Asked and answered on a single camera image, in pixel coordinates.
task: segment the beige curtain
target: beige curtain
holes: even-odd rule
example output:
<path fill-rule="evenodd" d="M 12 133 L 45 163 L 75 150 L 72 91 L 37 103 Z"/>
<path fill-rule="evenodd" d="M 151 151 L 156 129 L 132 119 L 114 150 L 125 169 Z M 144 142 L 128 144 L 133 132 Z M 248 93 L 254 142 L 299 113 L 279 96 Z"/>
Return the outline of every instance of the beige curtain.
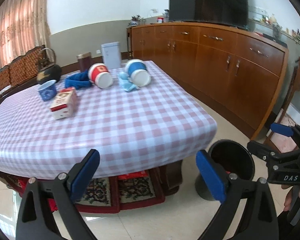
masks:
<path fill-rule="evenodd" d="M 49 46 L 47 0 L 5 0 L 0 6 L 0 68 L 35 46 Z"/>

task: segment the dark blue towel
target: dark blue towel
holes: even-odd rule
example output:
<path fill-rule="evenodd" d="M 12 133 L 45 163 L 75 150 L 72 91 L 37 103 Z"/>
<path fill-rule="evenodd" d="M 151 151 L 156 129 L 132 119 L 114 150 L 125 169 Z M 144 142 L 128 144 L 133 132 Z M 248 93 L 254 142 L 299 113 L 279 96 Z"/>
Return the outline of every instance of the dark blue towel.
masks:
<path fill-rule="evenodd" d="M 91 87 L 92 84 L 88 77 L 88 70 L 74 74 L 65 79 L 65 88 L 75 87 L 75 89 Z"/>

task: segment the black tv screen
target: black tv screen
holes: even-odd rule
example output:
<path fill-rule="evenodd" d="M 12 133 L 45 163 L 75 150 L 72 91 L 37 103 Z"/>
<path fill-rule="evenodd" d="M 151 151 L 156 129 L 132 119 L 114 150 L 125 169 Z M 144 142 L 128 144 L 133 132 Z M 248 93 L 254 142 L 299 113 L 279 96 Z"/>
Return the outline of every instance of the black tv screen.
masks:
<path fill-rule="evenodd" d="M 170 21 L 248 25 L 248 0 L 170 0 L 169 10 Z"/>

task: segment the black teapot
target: black teapot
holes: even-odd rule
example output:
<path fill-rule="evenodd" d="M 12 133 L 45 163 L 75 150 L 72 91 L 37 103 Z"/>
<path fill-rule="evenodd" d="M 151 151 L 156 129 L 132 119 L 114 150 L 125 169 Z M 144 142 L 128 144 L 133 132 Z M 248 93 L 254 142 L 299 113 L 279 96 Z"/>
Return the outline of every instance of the black teapot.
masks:
<path fill-rule="evenodd" d="M 37 82 L 42 85 L 43 83 L 49 80 L 60 81 L 61 77 L 61 67 L 56 64 L 56 54 L 53 49 L 44 48 L 40 50 L 39 55 L 42 54 L 46 49 L 50 50 L 53 53 L 53 61 L 49 60 L 49 56 L 44 57 L 43 59 L 38 60 L 38 75 Z"/>

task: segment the black pot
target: black pot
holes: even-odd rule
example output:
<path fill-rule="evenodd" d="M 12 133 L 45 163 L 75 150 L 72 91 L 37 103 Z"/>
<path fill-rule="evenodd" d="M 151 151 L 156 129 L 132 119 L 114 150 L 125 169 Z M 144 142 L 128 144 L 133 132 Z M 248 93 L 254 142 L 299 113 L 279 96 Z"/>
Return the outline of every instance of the black pot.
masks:
<path fill-rule="evenodd" d="M 56 80 L 57 82 L 60 81 L 61 77 L 61 67 L 56 62 L 56 54 L 52 49 L 44 48 L 40 51 L 40 53 L 43 53 L 46 49 L 50 50 L 53 53 L 53 61 L 50 62 L 49 58 L 44 58 L 43 61 L 45 61 L 45 64 L 49 64 L 48 66 L 41 68 L 40 63 L 38 64 L 38 75 L 37 75 L 37 82 L 38 84 L 42 85 L 43 83 L 50 81 L 50 80 Z"/>
<path fill-rule="evenodd" d="M 210 147 L 208 154 L 226 171 L 236 173 L 241 179 L 253 179 L 255 173 L 253 158 L 241 144 L 232 140 L 220 140 Z M 215 200 L 200 173 L 194 185 L 200 197 L 205 200 Z"/>

